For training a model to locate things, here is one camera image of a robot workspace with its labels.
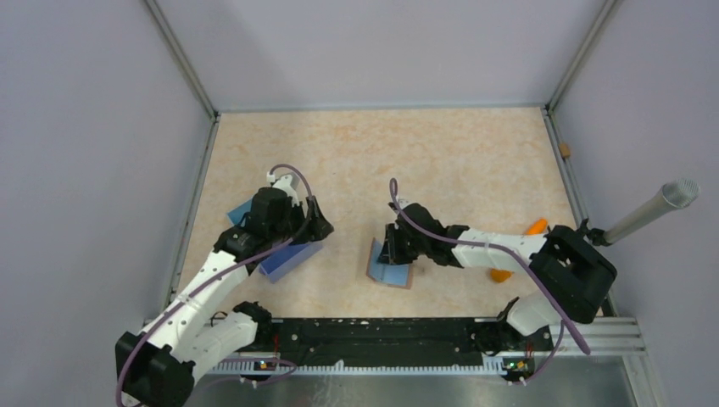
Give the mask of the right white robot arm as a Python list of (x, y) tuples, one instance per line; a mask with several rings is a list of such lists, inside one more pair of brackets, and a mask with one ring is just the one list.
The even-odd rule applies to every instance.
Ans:
[(584, 354), (591, 353), (578, 327), (594, 321), (617, 270), (579, 230), (555, 226), (535, 235), (498, 234), (444, 226), (418, 203), (389, 206), (397, 218), (386, 226), (379, 263), (410, 265), (425, 256), (441, 266), (526, 274), (538, 290), (509, 305), (497, 326), (499, 342), (519, 349), (540, 328), (561, 324)]

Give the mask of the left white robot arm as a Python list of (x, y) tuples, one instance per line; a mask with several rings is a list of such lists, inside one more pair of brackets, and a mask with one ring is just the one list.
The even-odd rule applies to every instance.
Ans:
[(140, 406), (183, 406), (197, 382), (235, 350), (266, 348), (272, 337), (265, 310), (245, 303), (217, 326), (206, 327), (224, 298), (256, 266), (288, 247), (320, 242), (333, 233), (304, 175), (285, 164), (250, 201), (240, 222), (223, 231), (195, 277), (139, 332), (115, 344), (114, 401)]

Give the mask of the purple blue card box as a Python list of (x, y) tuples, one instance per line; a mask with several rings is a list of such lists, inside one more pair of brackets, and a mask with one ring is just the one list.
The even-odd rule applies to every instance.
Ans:
[(271, 283), (277, 283), (289, 272), (317, 254), (322, 248), (322, 242), (289, 245), (262, 260), (257, 267), (257, 271)]

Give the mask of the light blue card box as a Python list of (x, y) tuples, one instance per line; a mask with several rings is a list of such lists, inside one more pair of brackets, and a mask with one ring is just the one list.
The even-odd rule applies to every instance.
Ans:
[(246, 219), (246, 213), (250, 211), (252, 200), (248, 200), (234, 209), (227, 212), (226, 216), (231, 226), (243, 226)]

